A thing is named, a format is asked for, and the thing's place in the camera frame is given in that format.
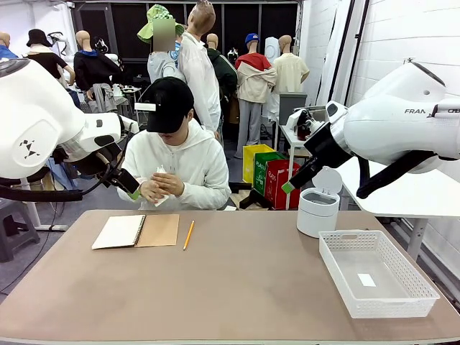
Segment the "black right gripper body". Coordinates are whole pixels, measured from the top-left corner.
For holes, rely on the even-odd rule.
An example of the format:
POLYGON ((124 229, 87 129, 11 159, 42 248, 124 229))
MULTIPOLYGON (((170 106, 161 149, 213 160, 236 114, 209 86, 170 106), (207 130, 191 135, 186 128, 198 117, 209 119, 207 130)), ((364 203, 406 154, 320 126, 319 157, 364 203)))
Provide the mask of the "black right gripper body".
POLYGON ((333 136, 331 123, 323 124, 306 140, 304 147, 310 153, 303 167, 315 165, 318 169, 323 166, 339 167, 352 158, 346 144, 338 143, 333 136))

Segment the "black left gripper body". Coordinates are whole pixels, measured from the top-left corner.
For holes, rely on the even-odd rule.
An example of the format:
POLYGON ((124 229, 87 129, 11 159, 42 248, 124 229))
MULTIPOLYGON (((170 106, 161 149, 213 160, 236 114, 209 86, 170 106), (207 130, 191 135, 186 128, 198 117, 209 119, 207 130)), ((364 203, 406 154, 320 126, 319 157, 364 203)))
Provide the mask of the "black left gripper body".
POLYGON ((81 160, 71 162, 81 175, 103 176, 107 170, 114 166, 121 148, 117 143, 112 143, 90 153, 81 160))

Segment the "person's right hand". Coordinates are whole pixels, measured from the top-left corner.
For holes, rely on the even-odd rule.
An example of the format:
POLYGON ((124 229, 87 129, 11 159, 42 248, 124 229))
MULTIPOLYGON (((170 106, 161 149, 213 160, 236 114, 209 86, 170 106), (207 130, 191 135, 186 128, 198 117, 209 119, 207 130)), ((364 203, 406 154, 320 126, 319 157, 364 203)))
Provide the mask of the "person's right hand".
POLYGON ((153 180, 145 180, 139 186, 141 197, 150 203, 157 203, 161 199, 162 194, 156 182, 153 180))

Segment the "person's left hand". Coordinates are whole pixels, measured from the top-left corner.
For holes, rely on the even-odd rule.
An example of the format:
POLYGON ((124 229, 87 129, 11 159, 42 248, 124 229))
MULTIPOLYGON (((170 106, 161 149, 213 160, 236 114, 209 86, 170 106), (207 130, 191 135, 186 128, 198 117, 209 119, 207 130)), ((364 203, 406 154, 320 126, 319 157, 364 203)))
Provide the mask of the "person's left hand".
POLYGON ((168 195, 179 197, 185 189, 184 182, 175 174, 156 172, 152 176, 158 188, 168 195))

